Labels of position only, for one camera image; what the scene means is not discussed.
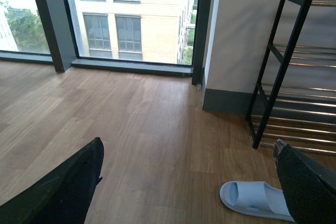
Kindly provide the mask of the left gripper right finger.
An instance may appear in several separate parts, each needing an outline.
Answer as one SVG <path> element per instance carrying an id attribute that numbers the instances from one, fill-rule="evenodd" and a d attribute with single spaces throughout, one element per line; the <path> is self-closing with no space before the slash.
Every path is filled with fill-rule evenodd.
<path id="1" fill-rule="evenodd" d="M 335 223 L 335 173 L 282 139 L 273 158 L 290 215 L 296 223 Z"/>

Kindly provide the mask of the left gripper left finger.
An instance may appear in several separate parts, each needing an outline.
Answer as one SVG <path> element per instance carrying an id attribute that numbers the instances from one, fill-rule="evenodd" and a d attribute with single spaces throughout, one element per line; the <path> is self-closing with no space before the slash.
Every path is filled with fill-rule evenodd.
<path id="1" fill-rule="evenodd" d="M 99 137 L 1 205 L 1 223 L 84 223 L 104 158 Z"/>

